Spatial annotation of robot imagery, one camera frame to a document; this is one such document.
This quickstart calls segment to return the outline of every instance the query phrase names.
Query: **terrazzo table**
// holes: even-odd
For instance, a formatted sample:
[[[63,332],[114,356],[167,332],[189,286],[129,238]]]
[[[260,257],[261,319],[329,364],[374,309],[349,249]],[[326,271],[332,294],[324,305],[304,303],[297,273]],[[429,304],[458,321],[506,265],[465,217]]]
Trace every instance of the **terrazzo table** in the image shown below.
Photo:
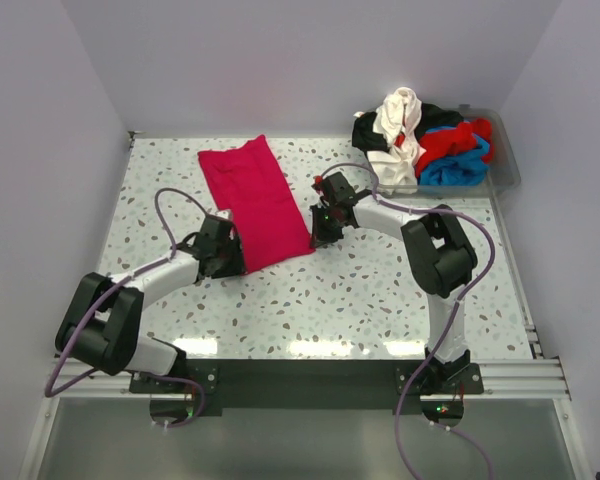
[[[153,209],[158,188],[182,189],[215,211],[197,152],[226,150],[246,140],[136,139],[100,271],[133,268],[168,250]],[[364,162],[345,138],[268,141],[309,229],[309,206],[318,200],[313,177],[335,163]],[[348,168],[345,175],[352,185],[369,186],[362,170]],[[418,197],[400,201],[419,207],[441,203]],[[531,359],[525,317],[491,201],[454,198],[444,203],[477,218],[498,248],[492,271],[465,304],[472,358]],[[183,198],[166,194],[162,205],[177,239],[200,227],[200,212]],[[478,255],[477,272],[488,258],[487,244],[475,228],[463,227]],[[244,277],[205,279],[164,297],[145,310],[141,334],[173,343],[191,357],[417,359],[423,358],[429,335],[426,305],[401,242],[347,229],[344,240],[312,255]]]

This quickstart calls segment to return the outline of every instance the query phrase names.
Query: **clothing pile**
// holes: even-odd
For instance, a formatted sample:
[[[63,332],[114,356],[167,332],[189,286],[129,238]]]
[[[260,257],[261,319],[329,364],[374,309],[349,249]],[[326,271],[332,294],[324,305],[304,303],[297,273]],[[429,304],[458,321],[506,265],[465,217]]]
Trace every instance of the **clothing pile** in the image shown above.
[[[397,89],[375,111],[355,117],[352,144],[384,186],[478,185],[493,158],[489,120],[467,121],[422,103],[410,88]]]

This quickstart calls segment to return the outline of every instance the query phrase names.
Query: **transparent storage box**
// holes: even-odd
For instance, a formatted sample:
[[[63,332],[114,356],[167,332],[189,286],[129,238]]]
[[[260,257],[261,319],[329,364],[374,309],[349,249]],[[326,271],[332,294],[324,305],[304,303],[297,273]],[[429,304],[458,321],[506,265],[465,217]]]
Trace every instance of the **transparent storage box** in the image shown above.
[[[404,194],[423,194],[440,197],[488,197],[520,185],[520,173],[511,150],[507,132],[502,119],[493,110],[478,108],[455,108],[467,120],[486,118],[493,128],[491,144],[494,147],[493,160],[485,180],[469,187],[464,186],[432,186],[432,185],[380,185],[384,196]]]

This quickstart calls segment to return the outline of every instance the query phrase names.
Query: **glass panel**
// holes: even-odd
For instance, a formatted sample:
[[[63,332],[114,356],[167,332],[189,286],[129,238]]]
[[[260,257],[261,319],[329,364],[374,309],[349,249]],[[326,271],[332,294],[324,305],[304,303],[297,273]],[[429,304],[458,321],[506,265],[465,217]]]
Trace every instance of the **glass panel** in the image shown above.
[[[402,418],[425,479],[487,478],[461,438]],[[575,478],[551,401],[468,401],[460,428],[489,453],[499,480]],[[150,426],[140,399],[62,400],[43,479],[404,479],[387,411],[226,410],[184,428]]]

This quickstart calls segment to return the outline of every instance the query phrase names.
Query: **red towel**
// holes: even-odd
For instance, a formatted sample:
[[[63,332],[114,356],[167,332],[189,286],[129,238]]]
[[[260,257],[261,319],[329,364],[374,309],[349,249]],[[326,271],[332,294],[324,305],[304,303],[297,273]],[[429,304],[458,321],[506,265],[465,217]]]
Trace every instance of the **red towel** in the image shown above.
[[[249,273],[312,253],[310,236],[264,135],[226,152],[199,152],[219,210],[231,210]]]
[[[482,157],[484,163],[493,159],[493,145],[491,145],[491,122],[478,118],[471,123],[463,122],[452,129],[439,130],[425,133],[420,138],[420,146],[426,150],[415,165],[416,177],[420,178],[422,171],[427,166],[442,157],[459,155],[477,147],[473,134],[482,137],[489,143],[489,153]]]

